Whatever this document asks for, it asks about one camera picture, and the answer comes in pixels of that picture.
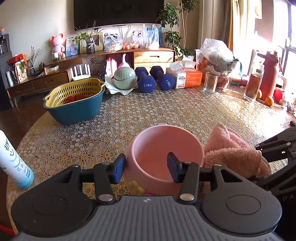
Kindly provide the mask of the black television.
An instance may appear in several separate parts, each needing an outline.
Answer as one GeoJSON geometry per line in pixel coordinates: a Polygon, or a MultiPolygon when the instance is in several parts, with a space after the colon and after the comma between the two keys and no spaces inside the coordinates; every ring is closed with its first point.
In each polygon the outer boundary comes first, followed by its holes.
{"type": "Polygon", "coordinates": [[[153,24],[164,1],[160,0],[75,0],[74,26],[77,29],[122,24],[153,24]]]}

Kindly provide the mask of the red water bottle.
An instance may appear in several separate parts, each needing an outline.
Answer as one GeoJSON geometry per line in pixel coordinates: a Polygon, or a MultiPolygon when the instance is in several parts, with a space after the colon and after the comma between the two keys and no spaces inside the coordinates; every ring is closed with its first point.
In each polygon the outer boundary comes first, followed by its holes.
{"type": "Polygon", "coordinates": [[[264,58],[264,74],[262,77],[262,82],[260,85],[260,90],[262,92],[261,100],[265,101],[267,97],[272,97],[275,86],[276,79],[278,77],[278,53],[276,51],[267,52],[264,54],[257,54],[259,57],[264,58]]]}

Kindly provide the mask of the red strawberries in basket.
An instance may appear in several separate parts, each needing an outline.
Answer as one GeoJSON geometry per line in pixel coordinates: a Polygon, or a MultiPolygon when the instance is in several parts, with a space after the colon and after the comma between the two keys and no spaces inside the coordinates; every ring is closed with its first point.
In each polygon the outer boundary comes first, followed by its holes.
{"type": "Polygon", "coordinates": [[[85,99],[85,98],[86,98],[85,95],[76,94],[74,96],[68,96],[65,100],[65,103],[71,103],[71,102],[79,101],[79,100],[85,99]]]}

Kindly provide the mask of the green potted tree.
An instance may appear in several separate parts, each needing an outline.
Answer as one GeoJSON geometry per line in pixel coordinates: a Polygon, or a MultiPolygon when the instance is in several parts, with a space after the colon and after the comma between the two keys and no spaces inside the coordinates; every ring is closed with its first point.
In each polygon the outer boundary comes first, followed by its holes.
{"type": "Polygon", "coordinates": [[[156,22],[166,28],[165,44],[175,51],[175,59],[195,56],[195,50],[187,48],[188,16],[195,10],[199,1],[178,1],[177,4],[165,3],[156,22]]]}

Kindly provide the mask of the orange white tissue box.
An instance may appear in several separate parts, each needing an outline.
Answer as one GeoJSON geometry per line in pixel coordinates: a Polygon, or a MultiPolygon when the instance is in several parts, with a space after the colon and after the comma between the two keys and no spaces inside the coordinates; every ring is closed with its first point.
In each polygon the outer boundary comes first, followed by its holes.
{"type": "Polygon", "coordinates": [[[196,69],[196,62],[177,61],[166,68],[166,73],[175,79],[174,89],[198,87],[201,85],[203,73],[196,69]]]}

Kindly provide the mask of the tall glass with tea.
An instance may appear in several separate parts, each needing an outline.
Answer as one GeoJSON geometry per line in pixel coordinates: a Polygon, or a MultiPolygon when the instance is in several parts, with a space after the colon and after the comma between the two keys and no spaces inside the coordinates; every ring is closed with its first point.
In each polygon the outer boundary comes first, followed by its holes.
{"type": "Polygon", "coordinates": [[[247,82],[246,89],[244,92],[244,99],[249,102],[254,102],[256,100],[259,88],[262,82],[262,77],[264,74],[264,66],[259,65],[257,67],[253,66],[250,78],[247,82]]]}

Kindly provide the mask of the wooden tv cabinet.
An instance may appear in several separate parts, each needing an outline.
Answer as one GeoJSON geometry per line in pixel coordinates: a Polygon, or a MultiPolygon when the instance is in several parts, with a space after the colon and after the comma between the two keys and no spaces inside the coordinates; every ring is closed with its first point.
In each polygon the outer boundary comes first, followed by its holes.
{"type": "Polygon", "coordinates": [[[13,103],[17,105],[16,99],[18,97],[50,90],[57,87],[58,85],[70,82],[72,80],[70,68],[82,64],[83,60],[87,58],[91,59],[98,56],[103,56],[104,58],[113,57],[116,60],[120,61],[122,54],[128,55],[127,62],[131,65],[132,68],[143,65],[148,70],[150,70],[154,64],[161,66],[163,69],[166,69],[170,63],[173,63],[175,61],[176,52],[169,48],[158,48],[156,50],[138,48],[120,50],[114,53],[98,51],[94,54],[79,54],[67,57],[65,59],[53,62],[45,66],[45,71],[47,71],[51,67],[59,66],[59,69],[54,73],[46,73],[46,75],[41,77],[29,77],[23,82],[9,87],[6,92],[13,103]]]}

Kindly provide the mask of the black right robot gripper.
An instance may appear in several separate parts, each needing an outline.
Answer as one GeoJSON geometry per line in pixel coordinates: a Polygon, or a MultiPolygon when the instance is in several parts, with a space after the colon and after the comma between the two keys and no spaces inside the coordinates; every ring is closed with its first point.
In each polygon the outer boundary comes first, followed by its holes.
{"type": "Polygon", "coordinates": [[[282,216],[275,232],[284,240],[295,240],[295,122],[272,138],[255,146],[275,171],[256,178],[256,185],[270,191],[280,202],[282,216]]]}

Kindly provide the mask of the small orange fruit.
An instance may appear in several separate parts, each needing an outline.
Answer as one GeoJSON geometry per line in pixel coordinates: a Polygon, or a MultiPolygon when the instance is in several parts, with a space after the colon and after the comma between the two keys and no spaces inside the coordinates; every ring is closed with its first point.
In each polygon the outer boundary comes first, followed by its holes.
{"type": "Polygon", "coordinates": [[[274,105],[274,99],[272,97],[270,97],[270,96],[267,96],[266,99],[265,99],[265,104],[267,106],[270,106],[270,107],[273,106],[274,105]]]}

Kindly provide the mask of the blue dumbbell left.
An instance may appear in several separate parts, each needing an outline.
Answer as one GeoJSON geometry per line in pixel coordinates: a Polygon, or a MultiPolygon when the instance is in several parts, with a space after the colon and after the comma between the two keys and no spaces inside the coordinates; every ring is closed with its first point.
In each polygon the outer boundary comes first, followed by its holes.
{"type": "Polygon", "coordinates": [[[137,67],[135,73],[138,77],[138,87],[142,93],[151,93],[155,90],[157,83],[145,67],[137,67]]]}

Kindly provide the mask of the blue dumbbell right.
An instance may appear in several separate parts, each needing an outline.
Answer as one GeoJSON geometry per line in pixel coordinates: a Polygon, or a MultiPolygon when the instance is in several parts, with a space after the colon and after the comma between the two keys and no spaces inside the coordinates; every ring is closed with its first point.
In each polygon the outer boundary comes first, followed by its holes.
{"type": "Polygon", "coordinates": [[[161,66],[153,66],[150,75],[159,84],[161,90],[171,90],[175,85],[175,79],[171,74],[165,74],[161,66]]]}

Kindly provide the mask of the pink plush toy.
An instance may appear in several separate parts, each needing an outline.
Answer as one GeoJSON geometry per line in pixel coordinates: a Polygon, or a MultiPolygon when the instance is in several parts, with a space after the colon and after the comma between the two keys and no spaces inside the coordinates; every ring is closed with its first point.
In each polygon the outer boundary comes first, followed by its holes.
{"type": "Polygon", "coordinates": [[[50,38],[52,42],[53,49],[52,49],[52,60],[57,61],[59,59],[65,58],[65,46],[63,45],[63,34],[60,33],[56,36],[52,36],[50,38]]]}

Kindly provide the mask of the gold picture frame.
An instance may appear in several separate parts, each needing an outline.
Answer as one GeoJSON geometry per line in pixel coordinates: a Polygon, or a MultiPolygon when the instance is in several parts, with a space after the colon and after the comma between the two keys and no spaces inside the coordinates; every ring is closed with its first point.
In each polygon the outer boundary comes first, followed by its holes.
{"type": "Polygon", "coordinates": [[[103,33],[93,33],[89,37],[90,43],[86,43],[85,40],[79,42],[79,53],[94,53],[103,50],[103,33]]]}

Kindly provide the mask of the blue basin yellow strainer basket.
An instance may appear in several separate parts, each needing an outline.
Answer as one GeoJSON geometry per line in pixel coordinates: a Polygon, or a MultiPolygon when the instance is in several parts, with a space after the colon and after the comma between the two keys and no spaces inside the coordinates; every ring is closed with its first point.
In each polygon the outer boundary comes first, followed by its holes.
{"type": "Polygon", "coordinates": [[[60,124],[69,125],[94,118],[100,112],[105,82],[86,78],[62,84],[43,98],[43,106],[60,124]],[[68,96],[85,95],[85,99],[65,103],[68,96]]]}

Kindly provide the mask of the pink ceramic cup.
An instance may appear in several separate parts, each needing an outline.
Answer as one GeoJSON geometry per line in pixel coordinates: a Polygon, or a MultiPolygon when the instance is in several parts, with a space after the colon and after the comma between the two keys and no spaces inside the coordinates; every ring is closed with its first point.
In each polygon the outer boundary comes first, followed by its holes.
{"type": "Polygon", "coordinates": [[[181,185],[173,181],[167,166],[169,152],[180,161],[203,165],[204,149],[191,132],[172,125],[143,130],[128,145],[123,179],[132,195],[172,195],[181,185]]]}

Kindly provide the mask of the white plastic bag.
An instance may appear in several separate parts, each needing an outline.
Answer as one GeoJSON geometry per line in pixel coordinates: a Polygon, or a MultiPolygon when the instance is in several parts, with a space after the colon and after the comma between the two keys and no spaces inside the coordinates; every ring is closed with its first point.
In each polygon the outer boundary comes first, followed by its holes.
{"type": "Polygon", "coordinates": [[[230,73],[239,62],[221,40],[206,38],[201,46],[201,54],[217,66],[220,73],[230,73]]]}

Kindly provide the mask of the green lidded ceramic pot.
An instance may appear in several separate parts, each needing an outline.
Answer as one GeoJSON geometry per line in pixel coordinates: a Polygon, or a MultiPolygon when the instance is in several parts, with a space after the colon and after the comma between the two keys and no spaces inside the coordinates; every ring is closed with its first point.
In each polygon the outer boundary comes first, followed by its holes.
{"type": "Polygon", "coordinates": [[[137,75],[130,67],[118,68],[112,77],[114,85],[120,90],[128,90],[137,83],[137,75]]]}

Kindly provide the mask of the pink fluffy towel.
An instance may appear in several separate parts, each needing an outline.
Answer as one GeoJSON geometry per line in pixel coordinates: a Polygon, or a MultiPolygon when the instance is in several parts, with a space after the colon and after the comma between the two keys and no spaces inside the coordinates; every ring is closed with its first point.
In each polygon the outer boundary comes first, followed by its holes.
{"type": "Polygon", "coordinates": [[[221,164],[244,178],[268,177],[271,168],[262,152],[252,148],[236,132],[218,123],[204,147],[203,167],[221,164]]]}

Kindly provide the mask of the blue dumbbell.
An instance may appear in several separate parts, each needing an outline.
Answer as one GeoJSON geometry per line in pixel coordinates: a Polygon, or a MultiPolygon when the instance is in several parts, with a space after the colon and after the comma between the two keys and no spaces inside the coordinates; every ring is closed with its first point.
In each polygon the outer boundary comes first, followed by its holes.
{"type": "Polygon", "coordinates": [[[153,66],[150,75],[159,84],[161,90],[171,90],[175,85],[175,79],[171,74],[165,74],[161,66],[153,66]]]}
{"type": "Polygon", "coordinates": [[[142,93],[151,93],[155,90],[157,83],[145,67],[137,67],[135,73],[138,77],[138,87],[142,93]]]}

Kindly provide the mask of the white blue spray bottle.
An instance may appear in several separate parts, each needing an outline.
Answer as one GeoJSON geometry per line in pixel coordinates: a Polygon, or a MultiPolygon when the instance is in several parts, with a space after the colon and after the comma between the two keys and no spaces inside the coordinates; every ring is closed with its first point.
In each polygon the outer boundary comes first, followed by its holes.
{"type": "Polygon", "coordinates": [[[6,135],[0,130],[1,169],[10,176],[16,185],[27,189],[34,181],[34,173],[14,149],[6,135]]]}

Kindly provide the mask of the patterned lace tablecloth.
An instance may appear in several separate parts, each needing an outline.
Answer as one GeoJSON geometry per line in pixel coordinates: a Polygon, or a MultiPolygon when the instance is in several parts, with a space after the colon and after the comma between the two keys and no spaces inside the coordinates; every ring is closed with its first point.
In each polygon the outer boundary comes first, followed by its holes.
{"type": "Polygon", "coordinates": [[[217,123],[236,131],[251,146],[284,131],[295,120],[286,108],[248,102],[243,88],[218,88],[213,94],[201,87],[152,93],[115,94],[89,120],[62,126],[43,114],[17,147],[35,175],[34,184],[78,164],[90,169],[112,162],[141,131],[159,123],[182,127],[206,144],[217,123]]]}

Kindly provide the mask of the clear drinking glass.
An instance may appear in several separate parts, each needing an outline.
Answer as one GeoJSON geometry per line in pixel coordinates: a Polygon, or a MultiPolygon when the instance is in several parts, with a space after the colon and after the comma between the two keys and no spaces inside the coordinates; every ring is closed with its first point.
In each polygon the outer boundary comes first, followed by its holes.
{"type": "Polygon", "coordinates": [[[217,86],[218,77],[219,76],[217,74],[206,72],[203,91],[214,93],[217,86]]]}

